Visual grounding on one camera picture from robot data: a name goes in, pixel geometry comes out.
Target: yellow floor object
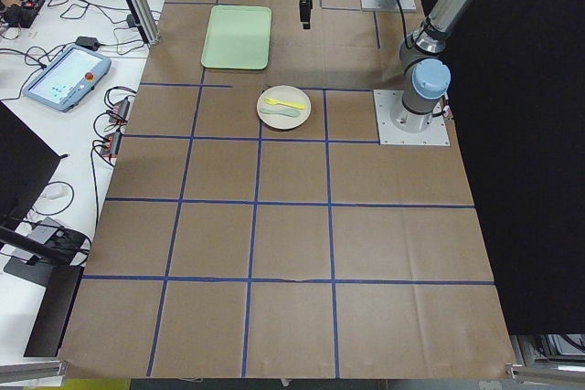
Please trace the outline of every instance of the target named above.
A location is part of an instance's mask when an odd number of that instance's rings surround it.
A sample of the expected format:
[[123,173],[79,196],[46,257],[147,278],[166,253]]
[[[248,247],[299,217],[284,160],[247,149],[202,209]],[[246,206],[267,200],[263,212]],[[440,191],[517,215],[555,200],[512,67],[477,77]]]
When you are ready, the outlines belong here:
[[[56,387],[35,387],[35,390],[55,390]],[[130,379],[69,379],[64,390],[129,390]]]

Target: white plate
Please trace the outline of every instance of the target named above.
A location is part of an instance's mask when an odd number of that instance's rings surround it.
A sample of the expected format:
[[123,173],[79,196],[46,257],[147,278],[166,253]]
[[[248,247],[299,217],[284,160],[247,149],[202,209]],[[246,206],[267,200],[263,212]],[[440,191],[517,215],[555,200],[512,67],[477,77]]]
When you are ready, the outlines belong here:
[[[291,118],[289,116],[282,116],[281,114],[264,114],[260,113],[260,108],[263,107],[268,110],[283,110],[290,107],[283,105],[269,105],[264,102],[264,98],[274,98],[276,100],[287,100],[295,104],[304,104],[304,110],[299,110],[301,116],[298,118]],[[291,86],[276,86],[272,87],[260,95],[256,103],[256,112],[258,117],[268,126],[276,128],[277,130],[291,130],[302,125],[311,114],[311,101],[309,97],[304,94],[302,90]]]

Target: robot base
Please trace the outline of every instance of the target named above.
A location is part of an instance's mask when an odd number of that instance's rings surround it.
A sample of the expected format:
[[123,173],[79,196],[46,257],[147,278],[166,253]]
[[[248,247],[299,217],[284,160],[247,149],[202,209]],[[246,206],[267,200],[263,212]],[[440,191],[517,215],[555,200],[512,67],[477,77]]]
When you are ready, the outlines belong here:
[[[390,119],[390,110],[394,103],[402,99],[402,90],[374,90],[378,136],[381,145],[420,145],[450,146],[447,127],[442,116],[432,119],[431,125],[424,132],[409,133],[397,127]],[[441,111],[437,104],[435,112]]]
[[[362,11],[390,11],[399,13],[399,6],[396,0],[361,0]],[[414,0],[400,0],[402,11],[405,13],[416,13],[417,6]]]

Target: black monitor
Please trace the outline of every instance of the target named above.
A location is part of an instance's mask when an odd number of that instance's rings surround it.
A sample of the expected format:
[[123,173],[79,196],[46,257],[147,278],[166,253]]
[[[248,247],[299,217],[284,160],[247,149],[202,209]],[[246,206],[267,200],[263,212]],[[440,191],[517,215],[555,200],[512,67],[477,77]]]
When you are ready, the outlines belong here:
[[71,255],[14,230],[55,173],[60,157],[0,102],[0,249],[10,245],[35,255],[11,258],[4,271],[45,284],[52,267],[68,265]]

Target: device screen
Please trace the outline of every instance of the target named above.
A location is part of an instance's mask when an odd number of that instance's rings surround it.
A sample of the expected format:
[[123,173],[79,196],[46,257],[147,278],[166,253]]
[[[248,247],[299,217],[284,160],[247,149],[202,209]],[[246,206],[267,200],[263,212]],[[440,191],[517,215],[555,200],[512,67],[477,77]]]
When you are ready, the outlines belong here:
[[72,49],[57,65],[51,67],[30,91],[59,104],[69,96],[85,74],[91,72],[100,62],[101,58],[83,50]]

